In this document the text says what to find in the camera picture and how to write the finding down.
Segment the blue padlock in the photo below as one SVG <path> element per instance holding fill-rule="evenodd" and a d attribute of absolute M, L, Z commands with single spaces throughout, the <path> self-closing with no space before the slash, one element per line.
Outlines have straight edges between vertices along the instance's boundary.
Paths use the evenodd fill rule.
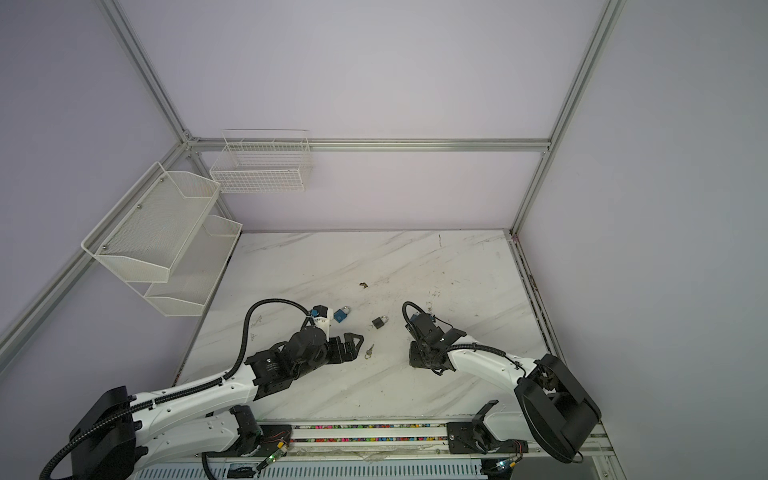
<path fill-rule="evenodd" d="M 343 306 L 334 312 L 333 318 L 336 322 L 341 323 L 348 317 L 350 312 L 351 308 L 349 306 Z"/>

